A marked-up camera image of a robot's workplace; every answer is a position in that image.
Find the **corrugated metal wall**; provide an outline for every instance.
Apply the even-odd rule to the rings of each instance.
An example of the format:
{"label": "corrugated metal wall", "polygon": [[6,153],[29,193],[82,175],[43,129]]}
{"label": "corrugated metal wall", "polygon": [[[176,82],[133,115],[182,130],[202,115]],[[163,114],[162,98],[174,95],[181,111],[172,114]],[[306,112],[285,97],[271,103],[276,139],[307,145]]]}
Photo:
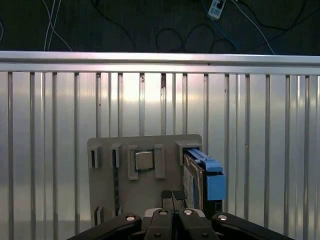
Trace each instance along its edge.
{"label": "corrugated metal wall", "polygon": [[172,134],[223,163],[226,211],[320,239],[317,75],[3,71],[0,129],[4,240],[90,227],[89,138]]}

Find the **cable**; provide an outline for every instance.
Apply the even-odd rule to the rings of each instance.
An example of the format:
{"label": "cable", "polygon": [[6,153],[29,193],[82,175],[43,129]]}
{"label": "cable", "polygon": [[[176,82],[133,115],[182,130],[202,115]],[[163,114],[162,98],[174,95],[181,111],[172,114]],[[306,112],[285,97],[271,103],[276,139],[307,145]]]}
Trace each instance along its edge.
{"label": "cable", "polygon": [[272,42],[273,40],[281,37],[281,36],[284,35],[285,33],[291,31],[291,30],[294,29],[296,26],[302,24],[304,21],[306,21],[307,19],[309,19],[310,17],[312,17],[314,14],[316,14],[319,10],[320,10],[320,6],[319,6],[315,11],[311,12],[309,15],[307,15],[306,17],[304,17],[304,18],[301,19],[300,21],[296,22],[290,29],[288,29],[288,30],[286,30],[286,31],[283,31],[282,33],[280,33],[280,34],[272,37],[272,38],[269,39],[268,41],[265,41],[265,42],[263,42],[263,43],[255,46],[254,48],[252,48],[252,49],[250,49],[250,50],[242,51],[241,53],[244,54],[244,53],[247,53],[247,52],[251,52],[251,51],[253,51],[253,50],[255,50],[255,49],[257,49],[257,48],[259,48],[259,47],[261,47],[261,46],[263,46],[263,45],[266,45],[267,43]]}
{"label": "cable", "polygon": [[108,22],[116,25],[117,27],[119,27],[120,29],[122,29],[122,31],[124,32],[125,35],[127,35],[127,37],[129,38],[130,42],[132,43],[133,45],[133,49],[134,51],[136,52],[137,51],[137,48],[136,48],[136,43],[134,42],[134,40],[132,39],[132,37],[130,36],[130,34],[128,33],[128,31],[123,27],[121,26],[119,23],[113,21],[111,18],[105,16],[98,8],[97,8],[97,4],[99,3],[98,1],[96,2],[96,4],[93,2],[94,0],[90,0],[92,6],[94,7],[94,9],[105,19],[107,20]]}
{"label": "cable", "polygon": [[[50,17],[51,17],[51,18],[52,18],[52,15],[54,14],[55,5],[56,5],[56,0],[53,0],[52,9],[51,9],[51,14],[50,14]],[[48,23],[48,27],[46,28],[43,51],[46,50],[49,29],[50,29],[50,22]]]}
{"label": "cable", "polygon": [[5,29],[1,21],[0,21],[0,28],[1,28],[1,35],[0,35],[0,43],[1,43],[2,38],[4,37],[4,34],[5,34]]}
{"label": "cable", "polygon": [[175,30],[174,28],[171,28],[171,27],[167,27],[167,28],[163,28],[161,29],[160,31],[158,31],[158,33],[155,35],[155,47],[156,49],[158,50],[158,52],[161,52],[160,51],[160,48],[159,48],[159,41],[158,41],[158,38],[159,38],[159,35],[163,32],[166,32],[166,31],[170,31],[170,32],[173,32],[175,33],[175,35],[178,36],[179,40],[180,40],[180,48],[176,48],[176,49],[171,49],[169,52],[170,53],[173,53],[173,52],[184,52],[184,50],[186,49],[185,48],[185,41],[184,39],[182,38],[181,34]]}
{"label": "cable", "polygon": [[209,53],[210,53],[210,52],[211,52],[211,49],[212,49],[212,47],[214,47],[214,44],[215,44],[215,41],[216,41],[216,33],[215,33],[215,31],[214,31],[208,24],[206,24],[206,23],[199,23],[199,24],[195,25],[193,28],[191,28],[191,30],[189,31],[189,33],[187,34],[187,36],[186,36],[186,38],[185,38],[185,40],[184,40],[184,46],[187,44],[187,41],[188,41],[190,35],[194,32],[194,30],[196,30],[196,29],[199,28],[199,27],[206,27],[207,29],[210,30],[210,32],[211,32],[212,35],[213,35],[213,41],[212,41],[212,44],[211,44],[211,46],[210,46],[210,48],[209,48]]}
{"label": "cable", "polygon": [[267,24],[262,23],[262,22],[259,20],[258,16],[255,14],[255,12],[252,10],[252,8],[250,8],[250,6],[249,6],[247,3],[245,3],[245,2],[242,1],[242,0],[238,0],[238,2],[239,2],[240,4],[242,4],[242,5],[244,5],[244,6],[252,13],[252,15],[253,15],[253,17],[255,18],[255,20],[256,20],[256,21],[259,23],[259,25],[261,25],[262,27],[265,27],[265,28],[267,28],[267,29],[275,29],[275,30],[280,30],[280,31],[287,31],[287,30],[289,30],[290,28],[292,28],[292,26],[293,26],[294,24],[296,24],[296,22],[299,20],[301,14],[303,13],[303,11],[304,11],[304,9],[305,9],[305,7],[306,7],[307,0],[304,0],[304,1],[303,1],[303,4],[302,4],[302,6],[301,6],[301,9],[300,9],[299,14],[295,17],[295,20],[293,21],[292,25],[291,25],[290,27],[288,27],[288,28],[279,27],[279,26],[271,26],[271,25],[267,25]]}
{"label": "cable", "polygon": [[[58,17],[58,13],[59,13],[59,9],[60,9],[60,4],[61,4],[61,0],[59,1],[59,5],[58,5],[58,8],[57,8],[56,13],[55,13],[55,19],[54,19],[53,28],[56,27],[57,17]],[[50,40],[49,40],[49,45],[48,45],[48,49],[47,49],[48,51],[49,51],[49,48],[50,48],[50,45],[51,45],[52,35],[53,35],[53,31],[51,31]]]}
{"label": "cable", "polygon": [[265,35],[263,34],[263,32],[260,30],[260,28],[254,23],[254,21],[252,21],[250,19],[250,17],[248,17],[246,15],[246,13],[241,9],[241,7],[239,7],[238,4],[236,4],[235,0],[231,0],[231,2],[233,2],[233,4],[239,9],[239,11],[255,26],[255,28],[260,32],[261,36],[264,38],[266,44],[268,45],[270,51],[272,52],[273,55],[275,55],[275,52],[273,51],[272,47],[270,46],[267,38],[265,37]]}
{"label": "cable", "polygon": [[[202,1],[202,5],[203,5],[203,7],[204,7],[205,12],[208,14],[208,8],[207,8],[207,6],[206,6],[206,4],[205,4],[205,1],[204,1],[204,0],[201,0],[201,1]],[[232,41],[232,40],[221,30],[221,28],[220,28],[219,25],[215,22],[215,20],[213,20],[211,17],[209,17],[209,19],[213,22],[213,24],[215,25],[216,29],[218,29],[218,31],[222,34],[222,36],[225,37],[226,39],[228,39],[228,40],[234,45],[234,47],[235,47],[236,49],[238,49],[238,45],[235,44],[235,42]]]}
{"label": "cable", "polygon": [[50,26],[52,28],[52,31],[69,48],[69,50],[72,51],[72,48],[69,46],[69,44],[56,32],[54,26],[52,26],[52,19],[51,19],[50,12],[49,12],[49,9],[48,9],[48,6],[47,6],[45,0],[41,0],[41,1],[43,2],[44,6],[45,6],[45,9],[46,9],[46,12],[48,14],[49,23],[50,23]]}
{"label": "cable", "polygon": [[235,48],[235,46],[232,44],[232,42],[230,42],[228,39],[220,38],[220,39],[218,39],[217,41],[213,41],[213,42],[211,43],[210,51],[209,51],[210,54],[212,54],[212,53],[214,52],[215,46],[216,46],[216,44],[219,43],[219,42],[227,42],[227,43],[229,43],[229,44],[232,46],[232,48],[233,48],[234,51],[237,50],[237,49]]}

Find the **metal screw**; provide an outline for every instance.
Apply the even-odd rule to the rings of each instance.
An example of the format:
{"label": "metal screw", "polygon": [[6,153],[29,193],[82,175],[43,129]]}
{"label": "metal screw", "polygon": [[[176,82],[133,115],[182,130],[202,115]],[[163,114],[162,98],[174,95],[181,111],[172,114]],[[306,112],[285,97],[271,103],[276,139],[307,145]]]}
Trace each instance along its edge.
{"label": "metal screw", "polygon": [[191,215],[192,214],[192,211],[191,210],[184,210],[183,212],[185,215]]}
{"label": "metal screw", "polygon": [[159,211],[159,214],[160,214],[160,215],[167,215],[168,212],[167,212],[166,210],[162,210],[162,211]]}
{"label": "metal screw", "polygon": [[209,234],[204,232],[204,233],[201,234],[201,236],[202,236],[204,239],[207,239],[207,238],[209,237]]}
{"label": "metal screw", "polygon": [[135,220],[136,218],[134,217],[134,216],[127,216],[126,217],[126,220],[127,221],[133,221],[133,220]]}
{"label": "metal screw", "polygon": [[227,221],[228,218],[225,215],[219,215],[218,219],[221,220],[221,221]]}

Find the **hard drive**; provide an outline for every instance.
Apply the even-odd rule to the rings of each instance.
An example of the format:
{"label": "hard drive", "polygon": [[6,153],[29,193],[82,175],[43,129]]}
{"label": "hard drive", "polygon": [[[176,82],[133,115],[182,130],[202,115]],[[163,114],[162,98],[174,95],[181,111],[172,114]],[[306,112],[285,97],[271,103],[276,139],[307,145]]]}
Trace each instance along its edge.
{"label": "hard drive", "polygon": [[183,152],[183,188],[188,208],[202,210],[207,218],[222,212],[226,197],[223,168],[198,149]]}

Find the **black plastic part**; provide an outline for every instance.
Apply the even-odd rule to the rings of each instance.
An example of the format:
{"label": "black plastic part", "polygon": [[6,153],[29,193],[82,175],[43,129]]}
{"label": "black plastic part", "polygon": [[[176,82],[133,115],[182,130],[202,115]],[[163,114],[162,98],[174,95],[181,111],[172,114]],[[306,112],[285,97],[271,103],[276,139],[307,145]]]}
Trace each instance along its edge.
{"label": "black plastic part", "polygon": [[145,240],[172,239],[173,213],[170,210],[158,209],[153,213],[150,226],[145,233]]}
{"label": "black plastic part", "polygon": [[219,3],[216,5],[218,9],[222,9],[223,6],[224,6],[224,0],[220,0]]}
{"label": "black plastic part", "polygon": [[179,231],[179,239],[185,240],[219,240],[211,226],[205,224],[198,213],[191,210],[192,214],[184,214],[184,210],[178,213],[184,231]]}
{"label": "black plastic part", "polygon": [[175,199],[178,200],[178,201],[179,200],[185,200],[187,198],[184,191],[174,190],[172,192],[173,192],[173,195],[174,195]]}
{"label": "black plastic part", "polygon": [[171,190],[163,190],[161,192],[161,200],[171,199],[171,198],[172,198],[172,191]]}
{"label": "black plastic part", "polygon": [[[226,216],[226,219],[220,220],[219,216]],[[214,215],[211,223],[214,231],[223,233],[229,239],[293,240],[292,238],[225,212]]]}
{"label": "black plastic part", "polygon": [[[134,220],[128,221],[127,217],[133,217]],[[138,215],[127,213],[116,216],[103,224],[81,232],[68,240],[127,239],[128,236],[139,232],[140,229],[141,218]]]}

